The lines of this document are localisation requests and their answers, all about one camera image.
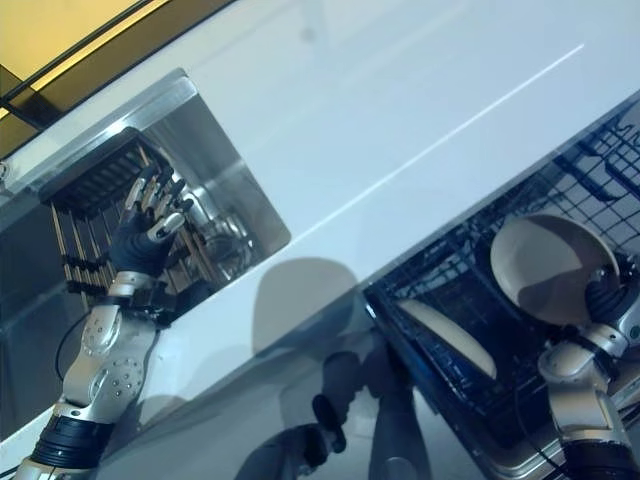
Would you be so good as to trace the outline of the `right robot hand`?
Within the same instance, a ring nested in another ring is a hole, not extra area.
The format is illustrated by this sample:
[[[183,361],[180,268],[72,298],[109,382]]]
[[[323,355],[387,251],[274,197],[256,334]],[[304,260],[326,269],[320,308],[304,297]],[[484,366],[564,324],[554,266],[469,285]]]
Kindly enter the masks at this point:
[[[623,298],[623,288],[613,270],[603,267],[591,274],[585,289],[585,304],[593,323],[616,324]]]

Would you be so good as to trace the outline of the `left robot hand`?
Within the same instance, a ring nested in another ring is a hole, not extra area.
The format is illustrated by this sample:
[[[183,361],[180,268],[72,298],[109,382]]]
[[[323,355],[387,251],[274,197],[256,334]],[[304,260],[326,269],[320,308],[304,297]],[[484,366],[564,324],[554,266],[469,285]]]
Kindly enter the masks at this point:
[[[161,276],[178,231],[193,206],[183,199],[185,181],[170,166],[144,168],[126,196],[109,258],[117,272]]]

